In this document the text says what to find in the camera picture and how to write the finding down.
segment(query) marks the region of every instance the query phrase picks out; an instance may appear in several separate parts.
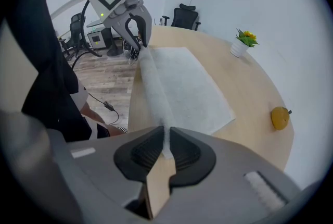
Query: green leaves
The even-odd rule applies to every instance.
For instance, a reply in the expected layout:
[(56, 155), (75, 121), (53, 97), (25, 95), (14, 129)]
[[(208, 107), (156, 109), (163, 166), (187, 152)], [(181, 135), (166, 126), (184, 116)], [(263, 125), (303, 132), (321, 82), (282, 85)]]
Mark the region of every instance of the green leaves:
[(237, 29), (237, 31), (238, 31), (238, 36), (236, 36), (236, 38), (241, 42), (243, 42), (244, 44), (246, 44), (248, 47), (254, 47), (255, 44), (259, 45), (259, 43), (254, 39), (255, 36), (253, 36), (252, 33), (246, 31), (247, 35), (245, 35), (241, 30)]
[(238, 40), (240, 40), (241, 42), (243, 42), (244, 44), (246, 44), (248, 47), (254, 47), (255, 44), (258, 44), (254, 39), (250, 38), (250, 37), (236, 37)]
[(244, 33), (241, 30), (237, 29), (237, 31), (238, 31), (238, 37), (244, 37), (245, 36)]

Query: white towel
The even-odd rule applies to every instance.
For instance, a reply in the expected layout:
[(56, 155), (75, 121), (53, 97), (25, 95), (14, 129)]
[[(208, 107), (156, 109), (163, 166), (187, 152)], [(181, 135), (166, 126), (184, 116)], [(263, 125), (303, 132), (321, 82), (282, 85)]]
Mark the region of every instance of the white towel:
[(221, 90), (187, 48), (150, 52), (143, 47), (139, 57), (148, 104), (157, 123), (212, 135), (235, 119)]

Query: person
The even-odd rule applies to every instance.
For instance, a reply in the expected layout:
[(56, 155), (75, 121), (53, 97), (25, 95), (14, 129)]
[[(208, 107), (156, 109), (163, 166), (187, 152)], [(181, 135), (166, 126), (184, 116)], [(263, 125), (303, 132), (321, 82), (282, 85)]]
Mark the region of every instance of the person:
[(59, 130), (67, 142), (123, 134), (90, 109), (86, 88), (61, 53), (46, 0), (12, 1), (7, 5), (6, 21), (38, 73), (22, 112), (37, 118), (46, 128)]

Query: yellow fruit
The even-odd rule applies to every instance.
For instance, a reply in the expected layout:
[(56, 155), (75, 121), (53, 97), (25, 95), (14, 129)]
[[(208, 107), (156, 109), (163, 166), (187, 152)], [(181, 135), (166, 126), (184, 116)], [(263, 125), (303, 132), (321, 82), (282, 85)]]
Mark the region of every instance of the yellow fruit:
[(291, 111), (288, 111), (288, 109), (284, 107), (275, 107), (271, 112), (271, 119), (274, 128), (277, 130), (283, 130), (288, 125), (290, 114)]

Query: white flower pot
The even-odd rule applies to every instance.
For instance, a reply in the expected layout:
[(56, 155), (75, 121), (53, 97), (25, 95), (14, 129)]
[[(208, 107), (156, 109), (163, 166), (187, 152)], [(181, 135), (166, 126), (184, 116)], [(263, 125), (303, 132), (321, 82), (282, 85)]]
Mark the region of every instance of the white flower pot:
[(241, 57), (247, 51), (248, 48), (249, 47), (245, 43), (235, 38), (231, 46), (230, 53), (232, 53), (236, 57)]

